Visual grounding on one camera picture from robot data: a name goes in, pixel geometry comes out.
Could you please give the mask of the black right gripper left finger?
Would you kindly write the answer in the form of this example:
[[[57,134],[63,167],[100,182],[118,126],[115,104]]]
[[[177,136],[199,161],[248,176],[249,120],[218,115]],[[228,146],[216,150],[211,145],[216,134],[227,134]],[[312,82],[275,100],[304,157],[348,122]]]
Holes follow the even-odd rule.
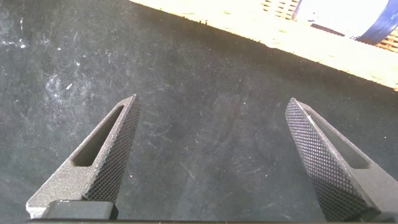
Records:
[[[42,218],[56,200],[115,202],[139,122],[139,99],[121,100],[26,202]]]

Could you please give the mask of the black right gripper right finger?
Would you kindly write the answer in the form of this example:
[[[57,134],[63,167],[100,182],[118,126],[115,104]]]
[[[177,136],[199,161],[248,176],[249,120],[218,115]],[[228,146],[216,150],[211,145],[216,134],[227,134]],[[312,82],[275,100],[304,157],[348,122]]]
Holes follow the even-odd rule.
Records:
[[[397,181],[308,105],[285,119],[328,222],[397,221]]]

